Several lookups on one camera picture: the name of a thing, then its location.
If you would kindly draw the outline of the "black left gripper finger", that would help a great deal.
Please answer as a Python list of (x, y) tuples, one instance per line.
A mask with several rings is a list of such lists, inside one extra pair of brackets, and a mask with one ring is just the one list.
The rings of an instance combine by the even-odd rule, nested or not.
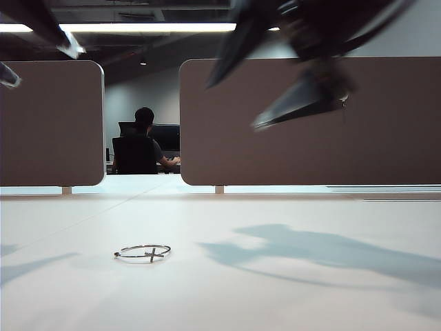
[(3, 0), (1, 13), (30, 28), (38, 37), (46, 40), (70, 58), (85, 53), (74, 35), (60, 28), (52, 11), (44, 1)]
[(21, 78), (3, 62), (0, 62), (0, 77), (4, 86), (17, 87), (21, 83)]

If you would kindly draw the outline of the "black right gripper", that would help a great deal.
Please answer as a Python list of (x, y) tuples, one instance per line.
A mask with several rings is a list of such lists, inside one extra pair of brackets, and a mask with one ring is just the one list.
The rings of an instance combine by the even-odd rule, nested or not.
[[(264, 39), (278, 14), (278, 25), (301, 61), (341, 57), (377, 37), (412, 1), (237, 1), (235, 29), (221, 43), (207, 88), (220, 83)], [(344, 108), (356, 90), (335, 61), (315, 61), (297, 82), (252, 123), (262, 130), (278, 123)]]

